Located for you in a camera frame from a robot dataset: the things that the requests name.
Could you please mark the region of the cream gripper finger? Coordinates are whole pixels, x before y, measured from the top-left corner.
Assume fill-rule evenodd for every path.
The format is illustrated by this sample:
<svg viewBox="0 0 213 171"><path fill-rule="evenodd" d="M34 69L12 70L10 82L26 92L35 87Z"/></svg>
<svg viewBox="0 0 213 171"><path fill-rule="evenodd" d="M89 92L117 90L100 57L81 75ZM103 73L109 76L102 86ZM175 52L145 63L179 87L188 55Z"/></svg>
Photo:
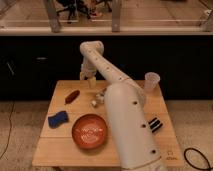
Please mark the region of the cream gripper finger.
<svg viewBox="0 0 213 171"><path fill-rule="evenodd" d="M96 87L96 78L90 78L90 79L88 79L88 84L89 84L89 87L91 89L94 89Z"/></svg>

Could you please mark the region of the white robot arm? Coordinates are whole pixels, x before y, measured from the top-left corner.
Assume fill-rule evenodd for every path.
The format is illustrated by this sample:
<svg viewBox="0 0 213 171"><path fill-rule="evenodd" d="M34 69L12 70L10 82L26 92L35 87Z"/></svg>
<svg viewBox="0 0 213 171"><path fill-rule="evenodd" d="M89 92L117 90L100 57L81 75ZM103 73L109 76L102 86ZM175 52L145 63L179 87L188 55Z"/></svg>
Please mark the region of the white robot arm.
<svg viewBox="0 0 213 171"><path fill-rule="evenodd" d="M90 79L99 71L109 83L104 104L122 171L168 171L145 118L144 90L103 57L101 41L81 43L80 52L80 79Z"/></svg>

